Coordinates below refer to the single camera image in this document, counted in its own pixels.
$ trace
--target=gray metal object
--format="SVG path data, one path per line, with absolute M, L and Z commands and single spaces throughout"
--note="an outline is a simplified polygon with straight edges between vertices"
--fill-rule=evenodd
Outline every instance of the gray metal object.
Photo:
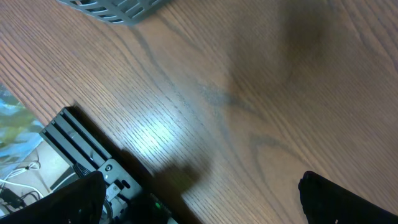
M 117 196 L 117 194 L 120 193 L 120 188 L 116 186 L 115 183 L 112 183 L 107 189 L 106 189 L 106 195 L 105 199 L 107 201 L 112 201 L 112 199 Z
M 98 171 L 104 175 L 105 182 L 110 185 L 108 188 L 112 187 L 115 181 L 123 184 L 120 194 L 129 200 L 142 190 L 142 187 L 114 159 L 108 159 Z
M 106 23 L 132 26 L 169 0 L 58 0 Z

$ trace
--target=black object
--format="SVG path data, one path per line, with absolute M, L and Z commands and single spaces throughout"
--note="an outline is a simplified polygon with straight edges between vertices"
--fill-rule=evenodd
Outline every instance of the black object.
M 94 135 L 98 132 L 92 129 L 89 131 L 87 128 L 92 127 L 84 125 L 86 122 L 82 122 L 82 116 L 84 117 L 74 107 L 64 108 L 44 127 L 40 135 L 73 167 L 80 178 L 96 170 L 102 173 L 106 190 L 101 207 L 104 204 L 107 208 L 110 221 L 128 219 L 133 220 L 133 223 L 168 223 L 178 220 L 150 189 L 142 187 L 144 183 L 138 172 L 146 174 L 144 176 L 148 178 L 148 171 L 139 165 L 136 174 L 128 173 L 120 165 L 121 159 L 114 159 L 117 153 L 113 156 L 109 153 L 115 149 L 105 139 Z
M 18 195 L 16 195 L 13 191 L 7 188 L 3 188 L 0 193 L 0 198 L 4 200 L 5 203 L 10 205 L 12 208 L 21 208 L 25 207 L 26 204 Z
M 312 172 L 298 184 L 308 224 L 398 223 L 398 217 Z
M 0 219 L 0 224 L 98 224 L 104 199 L 104 178 L 101 172 L 94 171 L 38 202 Z

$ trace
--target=metal grille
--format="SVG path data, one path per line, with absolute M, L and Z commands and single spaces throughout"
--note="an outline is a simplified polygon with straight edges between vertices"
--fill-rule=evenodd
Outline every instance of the metal grille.
M 168 0 L 58 0 L 103 22 L 134 25 Z

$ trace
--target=wood grain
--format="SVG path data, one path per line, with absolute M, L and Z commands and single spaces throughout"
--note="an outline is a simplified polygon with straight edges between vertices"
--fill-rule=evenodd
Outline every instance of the wood grain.
M 203 223 L 306 223 L 306 170 L 398 213 L 397 44 L 391 0 L 173 0 L 131 28 L 0 2 L 1 81 L 44 124 L 79 104 L 152 172 L 189 164 Z

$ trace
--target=desk surface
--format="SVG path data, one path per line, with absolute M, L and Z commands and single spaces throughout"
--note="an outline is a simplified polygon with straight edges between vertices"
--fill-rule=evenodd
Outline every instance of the desk surface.
M 0 3 L 1 81 L 44 124 L 77 103 L 151 171 L 189 167 L 203 223 L 306 223 L 306 170 L 398 213 L 397 46 L 391 0 L 173 0 L 132 28 Z

